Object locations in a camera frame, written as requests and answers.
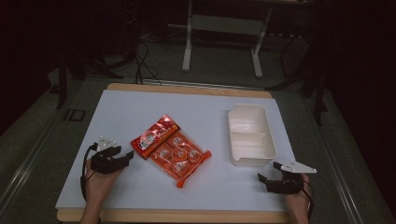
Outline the person's right hand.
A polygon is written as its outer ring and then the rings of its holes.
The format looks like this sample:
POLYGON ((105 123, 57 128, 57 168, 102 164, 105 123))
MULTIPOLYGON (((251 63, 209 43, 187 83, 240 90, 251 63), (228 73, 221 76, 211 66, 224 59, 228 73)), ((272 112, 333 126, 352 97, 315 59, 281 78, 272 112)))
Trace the person's right hand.
POLYGON ((296 194, 288 194, 285 196, 286 206, 290 216, 294 219, 308 218, 309 198, 312 196, 312 193, 309 187, 309 177, 306 174, 302 174, 302 178, 304 188, 296 194))

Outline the person's left hand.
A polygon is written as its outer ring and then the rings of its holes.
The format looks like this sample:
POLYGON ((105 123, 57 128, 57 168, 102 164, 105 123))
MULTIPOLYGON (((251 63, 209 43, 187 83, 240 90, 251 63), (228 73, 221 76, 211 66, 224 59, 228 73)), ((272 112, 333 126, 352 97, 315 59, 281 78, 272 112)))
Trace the person's left hand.
POLYGON ((83 181, 85 184, 86 203, 103 204, 120 174, 121 170, 106 175, 96 173, 91 168, 91 160, 87 160, 86 174, 83 181))

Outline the white metal table frame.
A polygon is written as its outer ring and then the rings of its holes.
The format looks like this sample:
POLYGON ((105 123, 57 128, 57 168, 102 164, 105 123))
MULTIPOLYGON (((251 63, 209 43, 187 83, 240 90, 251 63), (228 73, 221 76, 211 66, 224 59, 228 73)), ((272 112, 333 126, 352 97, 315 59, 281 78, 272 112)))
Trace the white metal table frame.
POLYGON ((262 21, 254 21, 248 19, 227 18, 218 16, 209 16, 194 14, 192 12, 193 0, 188 1, 188 16, 187 16, 187 36, 186 46, 184 50, 184 57, 181 70, 189 72, 191 67, 191 52, 192 42, 191 34, 193 30, 240 34, 240 35, 255 35, 258 37, 256 45, 250 49, 251 61, 254 68, 256 78, 263 78, 262 66, 259 53, 262 47, 262 41, 266 35, 269 21, 273 14, 273 7, 268 7, 264 13, 262 21))

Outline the black metal stand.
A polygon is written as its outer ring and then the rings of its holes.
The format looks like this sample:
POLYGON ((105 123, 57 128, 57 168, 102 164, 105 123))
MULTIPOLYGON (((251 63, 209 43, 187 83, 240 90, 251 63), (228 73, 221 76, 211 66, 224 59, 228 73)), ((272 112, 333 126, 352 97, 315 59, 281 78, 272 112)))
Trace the black metal stand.
POLYGON ((315 94, 313 116, 319 127, 322 126, 321 112, 325 109, 323 94, 325 80, 329 70, 329 66, 323 59, 321 49, 321 36, 323 32, 323 21, 320 21, 313 27, 313 33, 308 48, 297 68, 292 72, 292 76, 286 81, 267 87, 269 91, 279 91, 294 83, 302 81, 303 85, 299 89, 300 95, 302 97, 311 97, 312 94, 315 94))
POLYGON ((79 70, 79 60, 76 53, 72 49, 62 49, 59 54, 58 63, 58 85, 56 92, 58 93, 57 109, 61 109, 67 98, 67 72, 70 72, 72 78, 81 79, 79 70))

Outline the large orange snack bag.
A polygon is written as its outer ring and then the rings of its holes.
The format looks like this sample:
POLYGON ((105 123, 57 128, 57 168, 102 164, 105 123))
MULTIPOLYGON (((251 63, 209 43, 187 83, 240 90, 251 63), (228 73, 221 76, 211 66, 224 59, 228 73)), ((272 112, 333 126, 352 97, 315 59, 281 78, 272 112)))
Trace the large orange snack bag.
POLYGON ((210 151, 203 151, 184 133, 174 133, 149 158, 172 176, 176 186, 182 189, 187 179, 211 156, 210 151))

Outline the white table mat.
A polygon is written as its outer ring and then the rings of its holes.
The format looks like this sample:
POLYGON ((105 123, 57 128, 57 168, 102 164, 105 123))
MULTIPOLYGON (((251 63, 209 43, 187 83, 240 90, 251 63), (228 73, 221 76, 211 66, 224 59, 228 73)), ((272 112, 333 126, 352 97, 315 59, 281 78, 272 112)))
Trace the white table mat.
POLYGON ((176 209, 223 211, 282 211, 284 199, 267 192, 257 175, 278 179, 273 166, 235 166, 231 162, 228 115, 243 97, 142 91, 104 91, 77 157, 64 183, 57 208, 81 208, 80 177, 87 148, 100 137, 115 141, 123 151, 162 115, 168 115, 211 156, 188 178, 183 188, 150 160, 135 156, 117 178, 106 199, 116 209, 176 209))

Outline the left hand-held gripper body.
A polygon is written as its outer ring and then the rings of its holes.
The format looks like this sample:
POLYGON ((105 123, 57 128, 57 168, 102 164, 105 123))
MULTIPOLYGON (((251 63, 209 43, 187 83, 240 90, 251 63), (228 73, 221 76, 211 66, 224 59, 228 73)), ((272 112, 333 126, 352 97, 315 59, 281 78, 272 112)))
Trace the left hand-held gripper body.
POLYGON ((92 145, 92 147, 96 151, 96 153, 91 158, 91 168, 95 172, 106 175, 125 168, 120 164, 120 159, 122 157, 116 158, 116 155, 113 157, 105 156, 104 151, 107 148, 118 147, 115 141, 101 136, 99 140, 92 145))

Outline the black floor bracket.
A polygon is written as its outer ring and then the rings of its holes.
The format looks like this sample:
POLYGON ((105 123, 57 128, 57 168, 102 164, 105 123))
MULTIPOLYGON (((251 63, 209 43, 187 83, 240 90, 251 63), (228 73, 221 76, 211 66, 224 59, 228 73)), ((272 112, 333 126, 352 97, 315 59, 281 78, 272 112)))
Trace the black floor bracket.
POLYGON ((64 115, 64 121, 83 121, 86 112, 80 109, 67 109, 64 115))

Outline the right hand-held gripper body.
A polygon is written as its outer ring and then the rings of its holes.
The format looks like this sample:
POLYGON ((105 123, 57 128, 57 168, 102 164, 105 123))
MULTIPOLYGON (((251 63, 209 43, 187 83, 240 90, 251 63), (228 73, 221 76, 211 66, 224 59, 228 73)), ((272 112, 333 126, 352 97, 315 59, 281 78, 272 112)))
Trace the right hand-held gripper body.
POLYGON ((284 161, 282 166, 282 178, 280 180, 268 180, 267 190, 277 194, 295 194, 304 188, 302 174, 315 174, 317 170, 295 160, 284 161))

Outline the white plastic container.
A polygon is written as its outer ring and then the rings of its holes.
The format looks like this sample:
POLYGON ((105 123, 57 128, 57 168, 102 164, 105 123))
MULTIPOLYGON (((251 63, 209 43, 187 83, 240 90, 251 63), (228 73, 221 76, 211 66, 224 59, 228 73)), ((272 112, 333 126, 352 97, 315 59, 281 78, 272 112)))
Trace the white plastic container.
POLYGON ((264 167, 277 151, 266 110, 261 105, 237 104, 229 112, 232 163, 264 167))

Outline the small red snack packet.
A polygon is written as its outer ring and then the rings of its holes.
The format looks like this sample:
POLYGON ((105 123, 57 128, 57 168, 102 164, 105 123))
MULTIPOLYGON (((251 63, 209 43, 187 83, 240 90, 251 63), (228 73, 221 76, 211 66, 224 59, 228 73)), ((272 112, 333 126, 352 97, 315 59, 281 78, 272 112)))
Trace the small red snack packet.
POLYGON ((179 130, 180 127, 171 117, 163 115, 146 131, 132 140, 130 145, 143 159, 147 159, 160 144, 179 130))

